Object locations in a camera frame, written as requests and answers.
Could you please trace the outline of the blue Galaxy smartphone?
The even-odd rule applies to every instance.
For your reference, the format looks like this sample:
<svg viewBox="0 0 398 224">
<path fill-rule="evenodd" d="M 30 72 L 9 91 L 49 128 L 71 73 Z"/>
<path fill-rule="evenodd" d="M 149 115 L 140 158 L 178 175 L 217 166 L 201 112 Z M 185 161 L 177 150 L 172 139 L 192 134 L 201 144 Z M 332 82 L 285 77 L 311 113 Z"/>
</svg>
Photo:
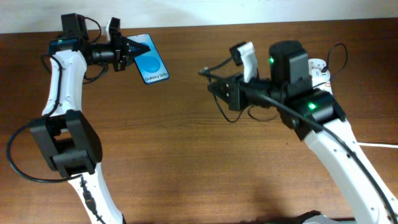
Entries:
<svg viewBox="0 0 398 224">
<path fill-rule="evenodd" d="M 147 45 L 150 48 L 148 52 L 135 58 L 136 67 L 146 85 L 168 80 L 170 78 L 169 72 L 165 67 L 155 43 L 148 33 L 129 36 L 128 39 Z"/>
</svg>

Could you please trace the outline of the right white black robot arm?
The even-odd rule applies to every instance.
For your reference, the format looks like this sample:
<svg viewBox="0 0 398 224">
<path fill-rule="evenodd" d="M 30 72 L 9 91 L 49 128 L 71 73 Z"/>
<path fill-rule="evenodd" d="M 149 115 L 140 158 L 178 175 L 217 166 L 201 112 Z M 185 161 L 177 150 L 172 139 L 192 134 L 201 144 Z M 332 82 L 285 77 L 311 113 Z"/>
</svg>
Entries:
<svg viewBox="0 0 398 224">
<path fill-rule="evenodd" d="M 334 96 L 313 85 L 308 53 L 296 40 L 269 48 L 271 75 L 261 79 L 254 46 L 230 48 L 230 60 L 243 72 L 229 77 L 204 68 L 208 91 L 231 111 L 275 107 L 282 122 L 319 158 L 348 202 L 356 223 L 396 223 L 397 198 L 356 141 L 345 112 Z"/>
</svg>

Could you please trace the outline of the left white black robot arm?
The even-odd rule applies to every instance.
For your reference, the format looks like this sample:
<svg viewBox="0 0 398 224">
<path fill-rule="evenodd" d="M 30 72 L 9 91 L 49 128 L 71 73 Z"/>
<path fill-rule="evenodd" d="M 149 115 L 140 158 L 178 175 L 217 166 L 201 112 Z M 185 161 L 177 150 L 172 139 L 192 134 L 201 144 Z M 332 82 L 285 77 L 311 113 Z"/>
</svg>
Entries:
<svg viewBox="0 0 398 224">
<path fill-rule="evenodd" d="M 75 189 L 92 223 L 125 223 L 103 177 L 100 138 L 82 112 L 83 83 L 89 81 L 88 66 L 123 71 L 150 48 L 122 36 L 115 17 L 105 28 L 105 43 L 90 42 L 85 16 L 64 14 L 61 20 L 63 32 L 48 47 L 49 97 L 42 120 L 30 131 L 49 168 Z"/>
</svg>

